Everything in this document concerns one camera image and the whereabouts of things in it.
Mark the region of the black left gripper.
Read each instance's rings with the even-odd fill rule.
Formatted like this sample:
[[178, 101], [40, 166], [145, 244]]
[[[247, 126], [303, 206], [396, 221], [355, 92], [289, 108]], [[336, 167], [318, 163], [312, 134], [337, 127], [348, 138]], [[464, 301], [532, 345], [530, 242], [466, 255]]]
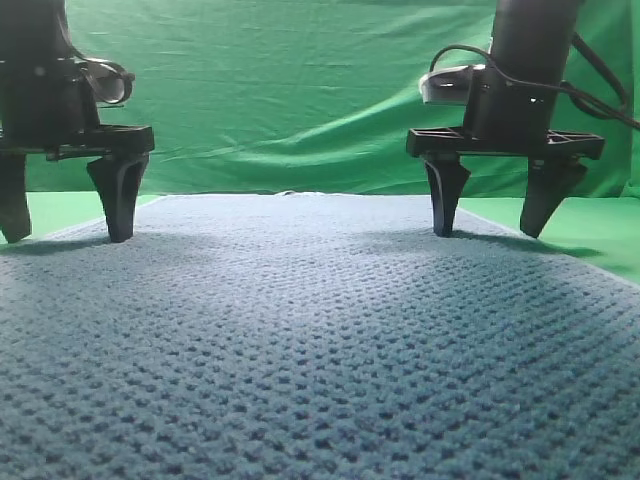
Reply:
[[26, 156], [57, 161], [101, 157], [87, 165], [113, 243], [133, 236], [137, 197], [155, 148], [149, 126], [108, 125], [79, 63], [1, 62], [1, 233], [9, 244], [32, 233]]

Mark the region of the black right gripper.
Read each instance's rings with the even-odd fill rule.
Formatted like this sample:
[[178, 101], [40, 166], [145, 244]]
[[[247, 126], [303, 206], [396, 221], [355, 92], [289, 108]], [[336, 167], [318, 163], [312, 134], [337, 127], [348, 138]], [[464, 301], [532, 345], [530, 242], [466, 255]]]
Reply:
[[556, 209], [586, 176], [587, 167], [572, 157], [597, 160], [604, 150], [605, 139], [598, 135], [552, 130], [555, 98], [506, 85], [492, 67], [486, 66], [474, 77], [466, 105], [444, 106], [465, 108], [460, 126], [411, 128], [406, 138], [410, 156], [425, 155], [433, 230], [439, 237], [451, 235], [458, 202], [470, 177], [460, 155], [535, 157], [528, 160], [519, 228], [538, 238]]

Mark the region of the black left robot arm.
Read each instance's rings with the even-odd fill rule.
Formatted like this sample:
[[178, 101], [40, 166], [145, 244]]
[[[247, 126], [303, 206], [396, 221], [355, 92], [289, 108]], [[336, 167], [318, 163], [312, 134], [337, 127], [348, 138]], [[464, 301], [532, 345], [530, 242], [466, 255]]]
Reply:
[[422, 1], [5, 1], [1, 227], [31, 231], [26, 158], [88, 159], [110, 238], [156, 194], [415, 194]]

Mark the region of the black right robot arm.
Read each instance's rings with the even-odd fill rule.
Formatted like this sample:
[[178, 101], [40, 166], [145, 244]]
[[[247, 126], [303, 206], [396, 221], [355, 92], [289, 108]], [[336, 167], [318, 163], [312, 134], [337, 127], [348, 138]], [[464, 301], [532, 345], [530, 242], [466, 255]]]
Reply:
[[550, 127], [579, 8], [577, 1], [500, 1], [484, 63], [432, 68], [420, 79], [425, 103], [465, 108], [459, 126], [407, 134], [407, 152], [425, 164], [437, 236], [452, 233], [470, 177], [464, 156], [527, 160], [520, 229], [536, 238], [586, 175], [581, 159], [602, 154], [602, 137]]

